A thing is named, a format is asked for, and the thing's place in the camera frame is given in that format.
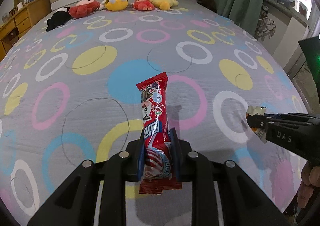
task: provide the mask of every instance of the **red candy wrapper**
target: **red candy wrapper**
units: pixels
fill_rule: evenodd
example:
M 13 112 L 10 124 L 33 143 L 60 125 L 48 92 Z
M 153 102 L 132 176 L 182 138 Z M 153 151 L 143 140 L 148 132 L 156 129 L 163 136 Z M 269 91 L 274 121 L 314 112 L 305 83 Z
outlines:
M 161 73 L 137 84 L 141 92 L 145 140 L 144 179 L 139 193 L 161 194 L 162 190 L 182 189 L 172 175 L 170 136 L 165 104 L 167 74 Z

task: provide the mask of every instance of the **bed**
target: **bed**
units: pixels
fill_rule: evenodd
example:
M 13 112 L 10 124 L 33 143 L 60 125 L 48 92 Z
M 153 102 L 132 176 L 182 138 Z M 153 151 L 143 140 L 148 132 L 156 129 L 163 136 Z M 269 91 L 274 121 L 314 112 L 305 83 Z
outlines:
M 169 11 L 96 11 L 48 33 L 40 21 L 1 62 L 0 196 L 21 225 L 84 159 L 107 160 L 139 138 L 136 84 L 163 71 L 178 137 L 212 161 L 236 161 L 281 211 L 290 203 L 305 160 L 263 144 L 245 112 L 306 113 L 298 92 L 251 35 L 178 1 Z M 126 186 L 128 225 L 190 225 L 190 183 L 159 196 L 138 189 Z

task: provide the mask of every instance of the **red stuffed toy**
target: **red stuffed toy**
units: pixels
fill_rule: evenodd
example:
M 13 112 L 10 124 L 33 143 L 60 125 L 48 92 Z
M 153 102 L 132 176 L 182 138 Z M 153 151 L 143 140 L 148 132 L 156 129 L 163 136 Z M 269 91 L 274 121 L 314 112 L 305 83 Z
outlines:
M 100 7 L 96 0 L 81 0 L 69 9 L 69 14 L 75 19 L 83 18 Z
M 140 11 L 155 9 L 155 6 L 150 2 L 150 0 L 135 0 L 135 2 L 132 4 L 132 7 Z

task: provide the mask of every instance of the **cup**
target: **cup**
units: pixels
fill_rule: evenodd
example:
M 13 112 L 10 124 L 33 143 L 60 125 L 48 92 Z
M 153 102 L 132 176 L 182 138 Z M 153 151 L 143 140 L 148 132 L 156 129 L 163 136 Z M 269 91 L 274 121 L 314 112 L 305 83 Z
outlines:
M 22 7 L 23 7 L 22 2 L 20 2 L 17 7 L 18 7 L 18 11 L 19 11 L 20 9 L 22 9 Z

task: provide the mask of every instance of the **stuffed toy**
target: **stuffed toy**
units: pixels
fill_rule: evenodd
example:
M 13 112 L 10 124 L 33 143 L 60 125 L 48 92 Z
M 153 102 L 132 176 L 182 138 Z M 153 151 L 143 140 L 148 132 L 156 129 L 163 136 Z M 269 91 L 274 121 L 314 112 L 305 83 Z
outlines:
M 107 9 L 109 11 L 120 11 L 127 8 L 128 0 L 103 0 L 99 10 Z
M 67 23 L 72 16 L 69 14 L 70 7 L 59 8 L 55 11 L 50 19 L 47 19 L 44 23 L 48 25 L 47 32 L 59 27 L 63 26 Z
M 132 7 L 140 11 L 155 9 L 155 6 L 150 2 L 150 0 L 135 0 L 135 2 L 132 3 Z
M 99 6 L 100 3 L 96 0 L 81 0 L 76 6 L 70 8 L 69 14 L 75 19 L 83 18 L 97 10 Z
M 172 6 L 178 6 L 179 4 L 176 0 L 150 0 L 150 2 L 161 10 L 169 10 Z

